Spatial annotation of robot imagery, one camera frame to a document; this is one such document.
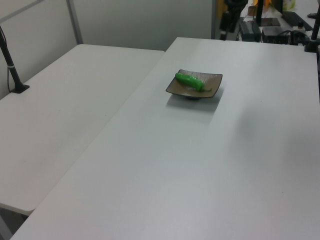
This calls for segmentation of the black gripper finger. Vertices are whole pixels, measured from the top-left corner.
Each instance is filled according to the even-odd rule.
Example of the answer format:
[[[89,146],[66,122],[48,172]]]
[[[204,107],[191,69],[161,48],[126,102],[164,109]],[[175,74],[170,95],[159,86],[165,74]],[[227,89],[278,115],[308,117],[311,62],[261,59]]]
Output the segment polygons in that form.
[[[226,40],[228,31],[229,31],[230,21],[231,21],[230,12],[229,11],[225,11],[222,14],[221,21],[220,21],[220,26],[219,26],[219,29],[220,29],[220,37],[219,37],[219,39],[220,40]]]
[[[236,29],[236,25],[240,19],[242,9],[240,7],[233,7],[231,10],[229,10],[230,13],[230,26],[229,26],[229,32],[234,33]]]

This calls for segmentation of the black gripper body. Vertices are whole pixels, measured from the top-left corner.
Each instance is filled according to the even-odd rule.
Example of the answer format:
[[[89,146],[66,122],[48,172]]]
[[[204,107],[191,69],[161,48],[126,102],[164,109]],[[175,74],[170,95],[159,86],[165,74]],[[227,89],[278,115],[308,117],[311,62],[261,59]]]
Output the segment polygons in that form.
[[[229,7],[245,7],[248,0],[224,0],[224,3]]]

